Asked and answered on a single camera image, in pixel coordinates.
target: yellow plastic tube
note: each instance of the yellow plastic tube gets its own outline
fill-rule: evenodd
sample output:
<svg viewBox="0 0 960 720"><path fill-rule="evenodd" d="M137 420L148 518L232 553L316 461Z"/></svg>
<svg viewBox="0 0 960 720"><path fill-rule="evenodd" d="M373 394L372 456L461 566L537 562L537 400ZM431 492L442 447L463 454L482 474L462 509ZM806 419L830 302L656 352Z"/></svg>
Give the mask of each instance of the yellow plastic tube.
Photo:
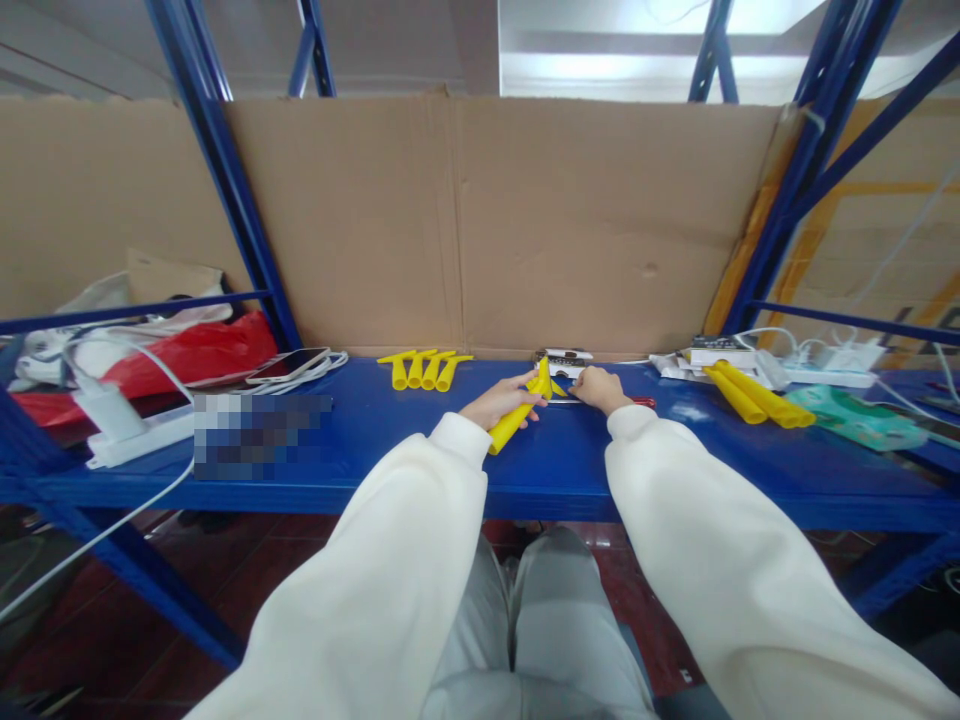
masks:
<svg viewBox="0 0 960 720"><path fill-rule="evenodd" d="M446 392L453 384L453 373L457 370L457 365L467 360L473 360L473 355L454 355L447 358L447 364L443 366L443 372L437 378L437 390Z"/></svg>
<svg viewBox="0 0 960 720"><path fill-rule="evenodd" d="M380 358L377 360L378 363L393 363L393 389L394 390L406 390L407 389L407 371L403 367L403 361L407 358L411 358L416 355L416 350L407 350L403 353L397 353L396 355L388 355L385 358Z"/></svg>
<svg viewBox="0 0 960 720"><path fill-rule="evenodd" d="M779 395L774 395L771 391L763 387L763 385L744 375L726 360L720 360L713 368L736 385L741 392L753 400L753 402L780 427L788 430L795 427L806 427L802 425L802 423L809 420L809 418L806 417L807 415L812 414L808 410L799 405L794 405Z"/></svg>
<svg viewBox="0 0 960 720"><path fill-rule="evenodd" d="M737 411L737 414L743 418L747 425L759 425L767 419L767 414L747 395L734 385L723 373L716 369L704 368L705 373L713 380L714 384L720 388L720 392L730 403L731 407Z"/></svg>
<svg viewBox="0 0 960 720"><path fill-rule="evenodd" d="M423 359L436 355L436 348L433 350L421 350L410 358L410 372L407 373L407 384L414 390L423 384Z"/></svg>
<svg viewBox="0 0 960 720"><path fill-rule="evenodd" d="M423 371L423 389L433 390L437 386L437 374L440 372L440 361L446 360L457 354L456 350L450 350L445 353L437 353L430 356L430 362L427 363L427 369Z"/></svg>
<svg viewBox="0 0 960 720"><path fill-rule="evenodd" d="M549 400L553 395L553 386L550 380L550 365L546 358L540 360L539 374L532 382L527 383L527 389L534 394L540 393L546 400ZM491 455L500 454L503 446L506 445L507 441L520 429L520 425L526 419L527 415L530 414L531 410L533 410L533 405L521 405L513 412L500 418L500 422L494 425L490 431L490 437L493 438L493 442L490 443L488 452Z"/></svg>

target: electronic device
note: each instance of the electronic device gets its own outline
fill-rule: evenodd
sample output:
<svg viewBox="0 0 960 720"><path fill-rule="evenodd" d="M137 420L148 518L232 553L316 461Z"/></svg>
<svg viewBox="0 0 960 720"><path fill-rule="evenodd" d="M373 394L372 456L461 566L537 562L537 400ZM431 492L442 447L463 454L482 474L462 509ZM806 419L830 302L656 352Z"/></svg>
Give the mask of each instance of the electronic device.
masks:
<svg viewBox="0 0 960 720"><path fill-rule="evenodd" d="M302 348L291 353L278 355L268 364L247 378L251 385L263 383L289 382L314 365L323 362L330 355L330 348Z"/></svg>
<svg viewBox="0 0 960 720"><path fill-rule="evenodd" d="M533 366L539 367L541 358L547 358L550 377L565 377L576 380L587 369L587 360L593 355L581 348L544 348L533 356Z"/></svg>
<svg viewBox="0 0 960 720"><path fill-rule="evenodd" d="M913 410L894 405L893 403L874 404L882 405L888 410L893 410L897 415L902 415L905 418L913 420L917 424L917 427L925 430L934 442L952 447L955 450L960 450L960 425L953 425L943 420L934 420L933 418L928 418L925 415L915 413Z"/></svg>

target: blue metal shelf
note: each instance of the blue metal shelf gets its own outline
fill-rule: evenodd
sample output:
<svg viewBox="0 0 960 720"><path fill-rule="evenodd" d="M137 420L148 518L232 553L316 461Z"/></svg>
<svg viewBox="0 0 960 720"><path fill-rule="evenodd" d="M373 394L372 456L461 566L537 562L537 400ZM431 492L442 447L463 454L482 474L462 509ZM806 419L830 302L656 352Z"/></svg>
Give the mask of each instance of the blue metal shelf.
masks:
<svg viewBox="0 0 960 720"><path fill-rule="evenodd" d="M394 445L411 433L429 433L444 412L458 411L500 378L528 367L474 362L458 368L449 393L397 393L390 388L389 367L351 360L308 389L332 396L334 403L312 440L312 457L271 466L261 482L191 479L161 505L340 512L370 468ZM787 431L772 423L746 425L710 385L663 380L644 366L610 369L620 374L628 393L656 399L661 417L694 430L711 454L757 485L801 527L928 533L960 527L960 497L887 457L817 427ZM617 520L603 462L609 442L603 416L587 407L562 405L542 415L541 423L511 440L510 452L487 459L486 514ZM950 453L953 462L960 463L960 451ZM119 468L81 467L37 482L72 505L130 507L169 484L191 454L192 442L185 442Z"/></svg>
<svg viewBox="0 0 960 720"><path fill-rule="evenodd" d="M207 159L253 286L252 293L210 302L258 299L281 348L301 345L266 233L226 123L221 103L230 86L206 26L200 0L145 0L198 143ZM318 94L334 97L326 38L317 0L299 0L303 32L289 94L300 97L313 70ZM726 25L730 0L713 0L690 99L705 101L719 73L724 102L737 102ZM823 121L803 131L726 330L749 329L764 305L802 214L876 145L957 65L957 37L905 88L863 135L824 172L863 80L896 14L897 0L831 0L823 27L797 88L796 100L811 105ZM82 315L27 318L0 323L0 332L26 332L124 316L131 312L183 309L206 299L108 310ZM812 313L787 306L781 312ZM862 324L858 318L837 316ZM886 323L882 330L919 337L929 329ZM956 333L930 336L956 342ZM167 496L164 507L255 512L340 512L367 471L410 432L429 432L444 412L455 411L501 377L526 363L477 362L461 366L447 394L395 393L389 369L354 360L309 392L329 394L334 410L325 420L311 457L275 466L260 482L191 479ZM650 395L661 416L694 429L704 445L766 493L802 528L907 533L882 548L851 578L848 597L863 613L878 612L947 559L960 553L960 499L956 487L960 452L929 446L909 455L944 473L940 487L888 457L872 453L820 428L782 430L747 426L732 415L710 386L661 380L649 368L618 366L625 389ZM894 382L918 388L909 374ZM603 418L585 407L554 406L542 423L515 437L505 452L489 458L486 514L491 517L614 520L603 467L607 433ZM80 458L60 450L13 399L0 391L0 499L34 505L81 540L95 536L115 517L112 509L138 505L180 474L192 443L167 448L113 469L90 471ZM558 457L556 449L563 448ZM181 631L227 667L242 645L190 592L169 565L130 528L95 552Z"/></svg>

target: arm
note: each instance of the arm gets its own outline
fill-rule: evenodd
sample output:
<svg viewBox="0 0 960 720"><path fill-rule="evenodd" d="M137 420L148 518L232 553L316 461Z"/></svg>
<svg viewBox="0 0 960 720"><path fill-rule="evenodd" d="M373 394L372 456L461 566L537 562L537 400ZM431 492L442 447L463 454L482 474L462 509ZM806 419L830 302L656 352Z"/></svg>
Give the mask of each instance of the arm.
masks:
<svg viewBox="0 0 960 720"><path fill-rule="evenodd" d="M419 716L480 533L486 431L540 401L520 390L529 379L503 381L377 463L326 547L264 603L243 664L190 720Z"/></svg>
<svg viewBox="0 0 960 720"><path fill-rule="evenodd" d="M688 428L633 406L616 376L581 377L577 395L608 414L610 491L637 559L731 716L960 717L960 699L856 614L763 493Z"/></svg>

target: plastic bag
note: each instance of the plastic bag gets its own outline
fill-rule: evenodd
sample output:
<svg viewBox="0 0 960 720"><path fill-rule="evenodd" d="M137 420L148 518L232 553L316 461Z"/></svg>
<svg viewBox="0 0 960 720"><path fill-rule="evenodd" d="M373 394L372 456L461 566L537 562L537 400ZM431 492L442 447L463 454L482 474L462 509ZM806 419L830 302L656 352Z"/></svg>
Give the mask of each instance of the plastic bag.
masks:
<svg viewBox="0 0 960 720"><path fill-rule="evenodd" d="M259 310L232 325L204 323L147 346L183 383L250 373L277 354L267 319ZM118 385L128 399L177 392L154 362L137 353L117 362L101 378ZM41 427L86 419L67 393L19 393L13 396Z"/></svg>

